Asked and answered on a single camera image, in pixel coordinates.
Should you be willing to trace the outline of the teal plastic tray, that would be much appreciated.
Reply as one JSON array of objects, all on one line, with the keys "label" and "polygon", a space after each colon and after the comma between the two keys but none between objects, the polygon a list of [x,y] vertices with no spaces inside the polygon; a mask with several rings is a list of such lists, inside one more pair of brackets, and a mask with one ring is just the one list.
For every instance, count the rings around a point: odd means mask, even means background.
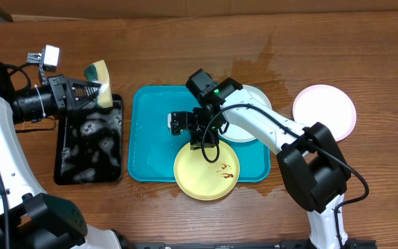
[{"label": "teal plastic tray", "polygon": [[[174,161],[190,142],[188,131],[172,136],[167,116],[174,111],[191,111],[197,100],[185,86],[144,86],[133,98],[129,175],[140,182],[174,183]],[[220,139],[235,152],[240,163],[240,183],[264,180],[271,168],[270,150],[256,139],[237,139],[240,129],[230,126]]]}]

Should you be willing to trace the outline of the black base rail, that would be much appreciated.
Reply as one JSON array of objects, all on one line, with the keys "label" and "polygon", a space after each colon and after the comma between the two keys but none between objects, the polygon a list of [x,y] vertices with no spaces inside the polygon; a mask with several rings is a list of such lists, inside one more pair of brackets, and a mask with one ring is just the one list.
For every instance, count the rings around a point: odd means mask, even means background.
[{"label": "black base rail", "polygon": [[280,242],[263,243],[178,243],[162,242],[131,243],[126,237],[117,233],[120,248],[137,249],[310,249],[314,248],[310,240],[283,240]]}]

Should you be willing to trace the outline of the green yellow sponge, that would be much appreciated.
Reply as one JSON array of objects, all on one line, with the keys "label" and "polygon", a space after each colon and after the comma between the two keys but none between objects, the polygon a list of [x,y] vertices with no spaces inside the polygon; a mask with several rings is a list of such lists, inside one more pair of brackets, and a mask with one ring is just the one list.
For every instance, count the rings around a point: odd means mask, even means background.
[{"label": "green yellow sponge", "polygon": [[101,108],[113,106],[113,97],[111,93],[110,75],[104,60],[92,63],[84,70],[84,76],[87,81],[101,84],[95,103]]}]

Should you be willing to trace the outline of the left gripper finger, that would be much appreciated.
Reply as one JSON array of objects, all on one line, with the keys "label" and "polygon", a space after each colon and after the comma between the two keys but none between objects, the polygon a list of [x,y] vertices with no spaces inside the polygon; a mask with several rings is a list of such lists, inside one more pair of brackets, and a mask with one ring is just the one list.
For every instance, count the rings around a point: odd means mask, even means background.
[{"label": "left gripper finger", "polygon": [[95,88],[99,90],[102,86],[100,83],[88,82],[85,80],[79,80],[70,77],[66,78],[66,83],[70,86],[70,88],[74,87],[75,89],[78,87],[83,87],[83,88],[86,87],[86,88]]},{"label": "left gripper finger", "polygon": [[71,108],[72,110],[78,110],[82,107],[86,106],[89,102],[93,101],[98,96],[98,92],[87,92],[78,90],[73,93],[70,98]]}]

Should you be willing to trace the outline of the black plastic tray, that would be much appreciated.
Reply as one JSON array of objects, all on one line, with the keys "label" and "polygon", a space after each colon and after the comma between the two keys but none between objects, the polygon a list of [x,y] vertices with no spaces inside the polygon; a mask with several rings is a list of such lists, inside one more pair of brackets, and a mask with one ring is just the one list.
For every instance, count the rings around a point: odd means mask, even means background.
[{"label": "black plastic tray", "polygon": [[123,100],[94,101],[59,120],[54,182],[58,185],[112,183],[122,177]]}]

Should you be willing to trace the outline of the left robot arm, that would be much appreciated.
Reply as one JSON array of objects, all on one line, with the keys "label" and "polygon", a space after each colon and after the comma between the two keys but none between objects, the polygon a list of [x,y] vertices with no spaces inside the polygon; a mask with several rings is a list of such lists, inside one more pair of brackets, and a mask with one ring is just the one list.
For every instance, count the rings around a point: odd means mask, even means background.
[{"label": "left robot arm", "polygon": [[85,221],[67,199],[46,193],[30,169],[15,125],[53,116],[66,117],[89,102],[113,103],[108,69],[91,64],[83,80],[56,75],[40,85],[16,89],[11,76],[22,66],[0,62],[0,248],[130,248],[115,230]]}]

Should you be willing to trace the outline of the yellow-green plate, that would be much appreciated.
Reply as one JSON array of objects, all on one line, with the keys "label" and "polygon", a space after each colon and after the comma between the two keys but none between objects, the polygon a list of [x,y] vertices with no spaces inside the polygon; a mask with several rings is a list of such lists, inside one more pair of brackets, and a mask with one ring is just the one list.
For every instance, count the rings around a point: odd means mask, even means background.
[{"label": "yellow-green plate", "polygon": [[236,152],[220,141],[220,155],[216,162],[207,162],[199,149],[186,144],[178,152],[173,173],[178,187],[188,196],[201,201],[213,201],[232,191],[240,176]]}]

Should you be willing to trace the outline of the white plate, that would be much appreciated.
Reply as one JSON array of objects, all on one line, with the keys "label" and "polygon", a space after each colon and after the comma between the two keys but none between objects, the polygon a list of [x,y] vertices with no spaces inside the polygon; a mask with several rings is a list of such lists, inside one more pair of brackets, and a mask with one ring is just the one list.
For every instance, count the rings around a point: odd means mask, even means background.
[{"label": "white plate", "polygon": [[322,123],[336,141],[348,137],[357,122],[357,111],[350,97],[326,84],[303,89],[294,100],[292,115],[295,122],[309,127],[316,122]]},{"label": "white plate", "polygon": [[[243,85],[243,88],[246,89],[255,100],[258,100],[261,104],[272,109],[268,97],[259,88],[250,85]],[[234,124],[229,124],[227,131],[225,133],[219,132],[219,134],[221,137],[231,142],[250,142],[255,139],[253,135]]]}]

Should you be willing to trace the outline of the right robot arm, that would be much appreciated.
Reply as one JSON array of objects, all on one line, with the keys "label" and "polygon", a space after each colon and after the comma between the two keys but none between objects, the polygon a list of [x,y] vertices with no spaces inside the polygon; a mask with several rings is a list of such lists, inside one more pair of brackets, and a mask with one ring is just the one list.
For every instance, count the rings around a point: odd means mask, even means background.
[{"label": "right robot arm", "polygon": [[330,130],[292,121],[261,104],[239,82],[217,82],[204,70],[191,75],[186,88],[197,100],[193,111],[168,114],[171,134],[187,130],[191,149],[219,147],[219,133],[236,125],[276,155],[285,189],[307,211],[313,248],[345,248],[341,204],[351,173]]}]

